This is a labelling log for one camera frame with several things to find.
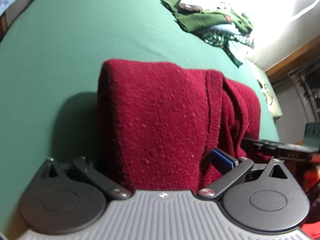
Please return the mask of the red clothed forearm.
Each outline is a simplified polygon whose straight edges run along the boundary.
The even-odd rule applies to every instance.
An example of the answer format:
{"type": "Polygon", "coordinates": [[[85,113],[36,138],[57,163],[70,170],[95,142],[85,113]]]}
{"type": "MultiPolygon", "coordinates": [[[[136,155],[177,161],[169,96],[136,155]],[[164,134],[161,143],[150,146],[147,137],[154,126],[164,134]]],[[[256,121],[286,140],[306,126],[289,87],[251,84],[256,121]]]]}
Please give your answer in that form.
{"type": "Polygon", "coordinates": [[[304,224],[302,231],[312,239],[320,238],[320,222],[304,224]]]}

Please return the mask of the person's right hand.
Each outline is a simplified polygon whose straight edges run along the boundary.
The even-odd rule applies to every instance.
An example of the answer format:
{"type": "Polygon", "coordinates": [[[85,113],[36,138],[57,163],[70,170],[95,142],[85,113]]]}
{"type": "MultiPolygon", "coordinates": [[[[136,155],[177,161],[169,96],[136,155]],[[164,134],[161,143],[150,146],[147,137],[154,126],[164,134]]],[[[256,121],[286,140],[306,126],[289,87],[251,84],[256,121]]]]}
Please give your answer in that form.
{"type": "Polygon", "coordinates": [[[310,202],[319,198],[319,165],[304,172],[303,190],[310,202]]]}

